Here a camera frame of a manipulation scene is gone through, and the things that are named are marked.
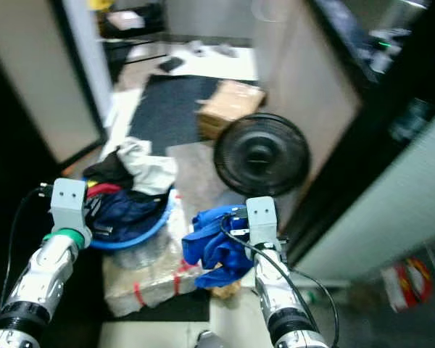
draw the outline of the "white cloth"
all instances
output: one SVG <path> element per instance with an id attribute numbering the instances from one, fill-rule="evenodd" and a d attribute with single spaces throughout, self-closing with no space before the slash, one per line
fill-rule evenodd
<path id="1" fill-rule="evenodd" d="M 164 194 L 174 183 L 178 166 L 172 157 L 150 156 L 151 141 L 127 137 L 117 150 L 125 169 L 133 176 L 133 190 L 150 196 Z"/>

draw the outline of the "brown cardboard box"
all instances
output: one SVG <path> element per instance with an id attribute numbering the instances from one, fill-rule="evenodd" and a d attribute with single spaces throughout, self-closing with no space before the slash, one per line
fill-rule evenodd
<path id="1" fill-rule="evenodd" d="M 234 80 L 222 80 L 210 99 L 198 111 L 200 133 L 216 139 L 231 122 L 257 111 L 265 92 Z"/>

